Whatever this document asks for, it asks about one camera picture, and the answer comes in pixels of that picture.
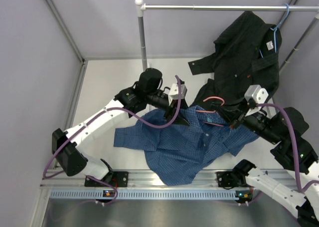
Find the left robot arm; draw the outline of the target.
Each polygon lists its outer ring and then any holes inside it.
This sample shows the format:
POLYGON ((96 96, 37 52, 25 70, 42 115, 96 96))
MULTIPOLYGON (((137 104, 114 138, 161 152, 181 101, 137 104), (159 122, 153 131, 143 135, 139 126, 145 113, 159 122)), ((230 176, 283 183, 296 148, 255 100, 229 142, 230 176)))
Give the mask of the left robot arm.
POLYGON ((114 171, 105 160, 85 152, 96 138, 131 117, 155 129, 163 129, 171 124, 188 125, 189 122, 179 112, 187 108, 185 82, 177 77, 168 93, 161 89, 161 85, 162 73, 155 68, 147 68, 140 74, 138 81, 121 90, 96 114, 67 130, 55 130, 52 133, 52 154, 62 172, 69 177, 85 175, 106 187, 111 184, 114 171), (165 124, 152 124, 137 115, 148 105, 164 111, 165 124))

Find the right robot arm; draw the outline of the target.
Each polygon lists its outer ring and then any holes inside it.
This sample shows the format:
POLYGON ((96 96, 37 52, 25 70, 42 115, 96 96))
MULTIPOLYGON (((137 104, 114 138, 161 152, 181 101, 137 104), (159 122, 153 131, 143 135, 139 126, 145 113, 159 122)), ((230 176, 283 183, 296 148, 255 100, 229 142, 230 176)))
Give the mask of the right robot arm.
POLYGON ((296 180, 297 191, 271 178, 248 160, 240 161, 231 171, 217 173, 222 188, 254 187, 288 210, 302 227, 319 225, 319 157, 302 135, 309 128, 302 114, 293 107, 257 104, 255 107, 274 107, 279 113, 269 118, 256 112, 249 114, 250 103, 237 105, 229 111, 219 107, 218 113, 232 128, 245 126, 259 137, 272 143, 270 151, 275 160, 296 180))

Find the blue plaid shirt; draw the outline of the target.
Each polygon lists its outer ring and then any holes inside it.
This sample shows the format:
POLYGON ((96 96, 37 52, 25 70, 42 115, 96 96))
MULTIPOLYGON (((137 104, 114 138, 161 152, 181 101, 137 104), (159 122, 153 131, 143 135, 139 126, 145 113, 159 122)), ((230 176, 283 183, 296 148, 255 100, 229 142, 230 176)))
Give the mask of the blue plaid shirt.
POLYGON ((226 123, 218 113, 199 113, 199 106, 181 109, 190 126, 171 124, 155 129, 141 121, 134 126, 117 128, 114 146, 143 150, 148 167, 158 176, 169 173, 196 175, 226 153, 233 156, 258 139, 244 126, 236 129, 204 124, 211 118, 226 123))

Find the pink wire hanger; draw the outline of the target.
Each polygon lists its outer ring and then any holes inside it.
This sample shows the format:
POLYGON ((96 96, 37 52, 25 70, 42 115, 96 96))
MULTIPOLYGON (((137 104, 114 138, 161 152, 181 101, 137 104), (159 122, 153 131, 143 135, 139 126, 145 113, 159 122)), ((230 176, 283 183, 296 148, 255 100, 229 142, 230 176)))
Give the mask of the pink wire hanger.
MULTIPOLYGON (((217 108, 223 106, 225 104, 225 100, 219 96, 209 96, 203 100, 194 100, 192 106, 200 106, 201 110, 197 110, 199 113, 216 113, 217 108)), ((213 122, 211 118, 207 118, 207 120, 202 121, 204 124, 213 125, 218 127, 226 127, 229 124, 226 123, 216 123, 213 122)))

